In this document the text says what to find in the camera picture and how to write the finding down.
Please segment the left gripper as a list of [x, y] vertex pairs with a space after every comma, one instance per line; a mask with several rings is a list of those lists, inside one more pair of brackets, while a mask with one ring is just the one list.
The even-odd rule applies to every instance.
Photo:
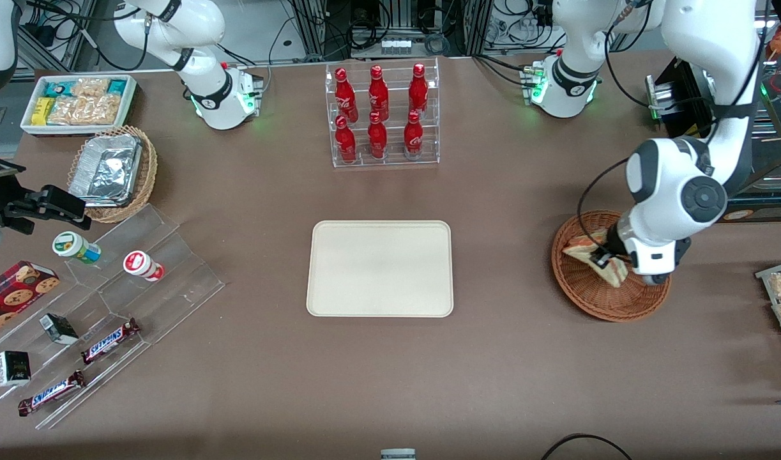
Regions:
[[607, 230], [605, 248], [592, 251], [591, 262], [604, 269], [610, 260], [625, 256], [633, 273], [643, 277], [647, 285], [661, 285], [676, 270], [691, 244], [691, 238], [684, 238], [650, 247], [633, 233], [629, 218], [621, 217]]

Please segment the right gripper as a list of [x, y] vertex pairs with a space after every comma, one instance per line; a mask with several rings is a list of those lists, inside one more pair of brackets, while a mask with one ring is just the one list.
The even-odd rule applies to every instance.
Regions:
[[34, 233], [35, 220], [57, 220], [73, 227], [88, 231], [92, 218], [86, 215], [86, 202], [55, 185], [45, 185], [40, 192], [43, 212], [22, 206], [22, 203], [10, 203], [0, 207], [0, 243], [4, 238], [2, 229], [30, 236]]

